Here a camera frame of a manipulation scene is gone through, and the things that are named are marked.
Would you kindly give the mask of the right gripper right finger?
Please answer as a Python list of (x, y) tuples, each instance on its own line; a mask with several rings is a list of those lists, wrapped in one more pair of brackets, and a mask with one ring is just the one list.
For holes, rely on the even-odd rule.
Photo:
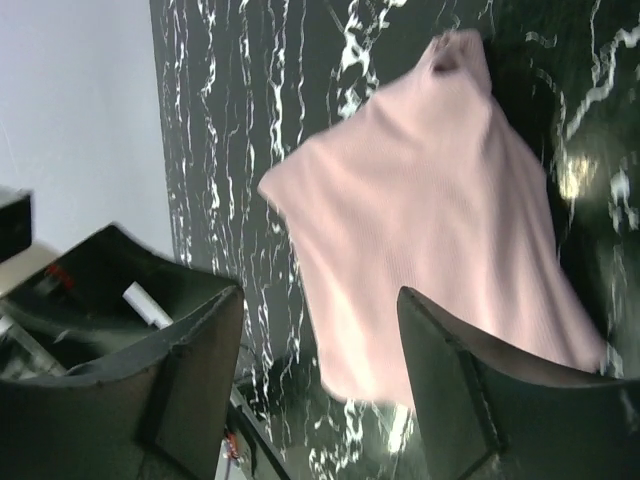
[(431, 478), (638, 478), (638, 380), (544, 360), (409, 287), (397, 313)]

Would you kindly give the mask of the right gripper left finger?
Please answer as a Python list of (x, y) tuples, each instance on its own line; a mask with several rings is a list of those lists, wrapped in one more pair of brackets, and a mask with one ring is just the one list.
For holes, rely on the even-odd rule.
[(109, 225), (1, 301), (5, 479), (211, 479), (244, 292)]

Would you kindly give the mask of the pink tank top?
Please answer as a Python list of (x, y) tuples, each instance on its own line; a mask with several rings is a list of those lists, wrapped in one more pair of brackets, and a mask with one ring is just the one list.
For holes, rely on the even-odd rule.
[(538, 357), (601, 365), (605, 343), (557, 259), (546, 174), (491, 89), (480, 34), (447, 32), (262, 177), (333, 396), (413, 406), (402, 287)]

